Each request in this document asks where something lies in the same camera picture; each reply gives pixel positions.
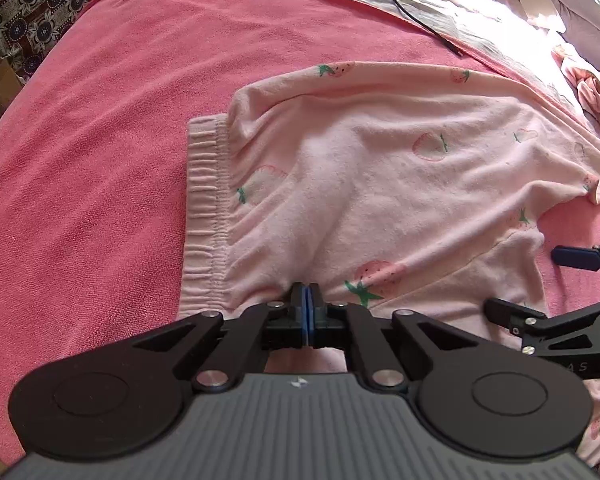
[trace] pink blanket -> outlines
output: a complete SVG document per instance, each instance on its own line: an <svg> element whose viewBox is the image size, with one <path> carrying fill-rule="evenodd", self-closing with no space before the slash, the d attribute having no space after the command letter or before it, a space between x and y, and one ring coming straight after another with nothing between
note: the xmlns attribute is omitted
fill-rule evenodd
<svg viewBox="0 0 600 480"><path fill-rule="evenodd" d="M52 50L0 121L3 461L22 375L174 319L187 120L327 59L505 73L349 0L99 0Z"/></svg>

